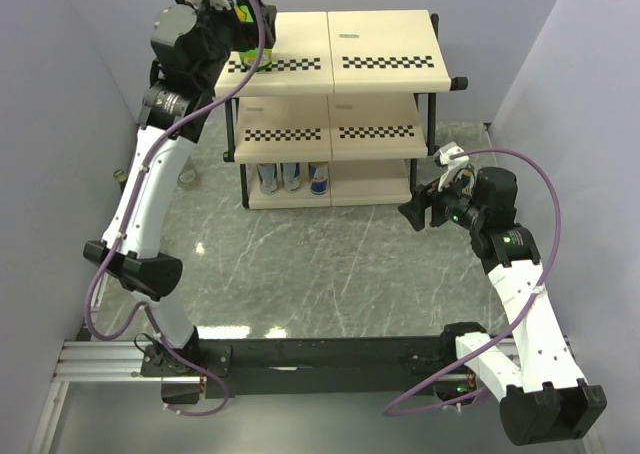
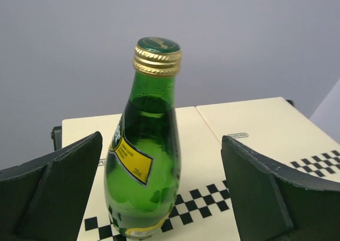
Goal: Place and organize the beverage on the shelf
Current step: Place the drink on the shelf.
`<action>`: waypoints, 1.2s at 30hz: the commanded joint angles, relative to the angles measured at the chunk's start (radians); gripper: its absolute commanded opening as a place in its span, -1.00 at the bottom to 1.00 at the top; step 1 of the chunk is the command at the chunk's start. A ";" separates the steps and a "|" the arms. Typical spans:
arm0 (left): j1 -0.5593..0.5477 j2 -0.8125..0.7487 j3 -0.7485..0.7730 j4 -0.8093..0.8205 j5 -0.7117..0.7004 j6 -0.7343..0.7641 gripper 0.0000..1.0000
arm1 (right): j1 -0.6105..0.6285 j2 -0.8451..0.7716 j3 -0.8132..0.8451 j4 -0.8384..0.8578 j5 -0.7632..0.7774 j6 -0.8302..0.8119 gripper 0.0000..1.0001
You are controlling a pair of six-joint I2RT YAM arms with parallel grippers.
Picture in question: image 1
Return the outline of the green Perrier bottle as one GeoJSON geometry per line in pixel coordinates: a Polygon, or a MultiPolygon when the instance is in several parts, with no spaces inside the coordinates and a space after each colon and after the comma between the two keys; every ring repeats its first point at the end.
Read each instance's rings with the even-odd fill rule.
{"type": "Polygon", "coordinates": [[[259,60],[259,71],[267,70],[272,63],[272,50],[276,42],[276,17],[277,8],[275,5],[265,4],[262,0],[256,0],[259,5],[259,12],[256,13],[249,0],[236,0],[235,12],[242,25],[246,43],[250,49],[239,52],[241,64],[249,69],[256,60],[259,60]],[[263,54],[258,55],[259,39],[257,17],[264,22],[265,45],[263,54]]]}

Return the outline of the silver energy drink can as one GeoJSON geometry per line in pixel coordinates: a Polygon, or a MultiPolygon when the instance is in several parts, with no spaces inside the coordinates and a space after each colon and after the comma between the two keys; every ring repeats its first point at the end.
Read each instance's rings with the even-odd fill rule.
{"type": "Polygon", "coordinates": [[[282,182],[286,192],[293,193],[301,188],[301,165],[299,163],[282,163],[282,182]]]}

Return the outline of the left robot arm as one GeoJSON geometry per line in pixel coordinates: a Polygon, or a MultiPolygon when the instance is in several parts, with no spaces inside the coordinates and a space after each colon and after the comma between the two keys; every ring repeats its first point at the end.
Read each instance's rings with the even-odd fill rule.
{"type": "Polygon", "coordinates": [[[260,0],[248,13],[210,0],[176,0],[158,14],[133,164],[109,227],[83,250],[98,268],[90,286],[109,274],[133,294],[167,347],[164,363],[179,376],[199,366],[199,336],[175,291],[183,264],[160,251],[164,219],[179,174],[219,104],[213,89],[225,64],[234,52],[273,47],[276,16],[276,7],[260,0]]]}

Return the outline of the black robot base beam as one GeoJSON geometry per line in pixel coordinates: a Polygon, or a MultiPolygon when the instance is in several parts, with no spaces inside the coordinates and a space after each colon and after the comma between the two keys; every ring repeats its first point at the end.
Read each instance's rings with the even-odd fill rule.
{"type": "Polygon", "coordinates": [[[453,335],[199,341],[230,395],[402,392],[456,360],[453,335]]]}

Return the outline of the blue energy drink can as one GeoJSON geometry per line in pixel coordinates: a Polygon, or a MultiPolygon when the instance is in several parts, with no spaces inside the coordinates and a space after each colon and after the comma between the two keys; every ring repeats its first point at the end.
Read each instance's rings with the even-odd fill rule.
{"type": "Polygon", "coordinates": [[[329,189],[329,164],[327,162],[313,162],[309,164],[310,192],[314,195],[324,195],[329,189]]]}

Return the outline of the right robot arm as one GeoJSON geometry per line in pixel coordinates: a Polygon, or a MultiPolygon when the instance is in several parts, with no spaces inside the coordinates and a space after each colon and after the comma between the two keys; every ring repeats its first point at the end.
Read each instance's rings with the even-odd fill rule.
{"type": "Polygon", "coordinates": [[[601,386],[588,383],[561,332],[541,279],[547,266],[531,232],[516,221],[517,192],[512,172],[489,167],[471,181],[419,185],[398,208],[417,231],[447,222],[468,231],[518,353],[511,361],[498,348],[499,337],[471,324],[450,325],[438,351],[443,368],[429,380],[469,368],[498,400],[503,429],[516,446],[579,440],[607,399],[601,386]]]}

